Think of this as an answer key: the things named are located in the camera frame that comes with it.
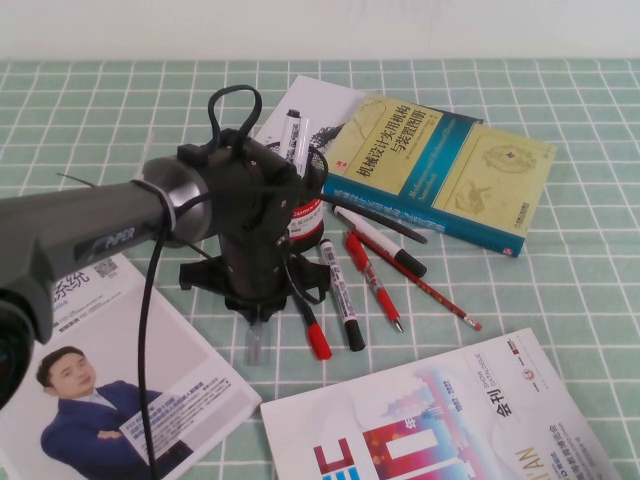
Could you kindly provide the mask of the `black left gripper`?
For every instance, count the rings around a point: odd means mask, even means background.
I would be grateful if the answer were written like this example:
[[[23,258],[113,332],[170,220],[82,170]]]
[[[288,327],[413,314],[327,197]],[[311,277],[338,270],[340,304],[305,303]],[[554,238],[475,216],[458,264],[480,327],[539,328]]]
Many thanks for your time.
[[[229,266],[221,256],[180,266],[179,284],[184,290],[193,287],[221,295],[228,309],[249,313],[251,325],[266,323],[285,308],[287,298],[316,288],[318,302],[330,288],[329,268],[292,255],[288,261],[278,258],[262,268],[246,263]]]

